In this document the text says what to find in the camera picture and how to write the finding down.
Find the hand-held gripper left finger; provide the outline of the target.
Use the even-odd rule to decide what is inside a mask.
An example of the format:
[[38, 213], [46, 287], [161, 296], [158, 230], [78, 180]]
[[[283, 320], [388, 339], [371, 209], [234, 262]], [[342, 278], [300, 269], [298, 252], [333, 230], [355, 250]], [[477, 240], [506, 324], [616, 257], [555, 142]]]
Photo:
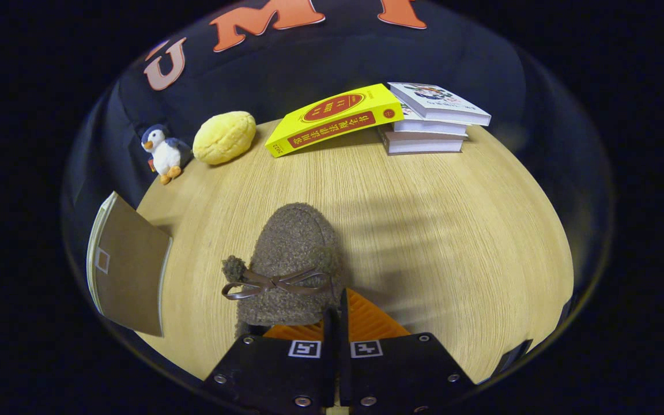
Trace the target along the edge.
[[335, 404], [337, 312], [322, 319], [322, 339], [246, 334], [205, 379], [205, 393], [242, 413], [325, 413]]

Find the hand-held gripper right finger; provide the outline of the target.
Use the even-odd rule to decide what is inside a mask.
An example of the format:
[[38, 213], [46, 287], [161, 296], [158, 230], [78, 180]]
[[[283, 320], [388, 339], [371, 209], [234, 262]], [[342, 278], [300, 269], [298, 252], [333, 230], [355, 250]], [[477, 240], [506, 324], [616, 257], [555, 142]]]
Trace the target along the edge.
[[352, 289], [343, 303], [339, 401], [350, 414], [438, 414], [476, 391], [434, 334], [409, 334]]

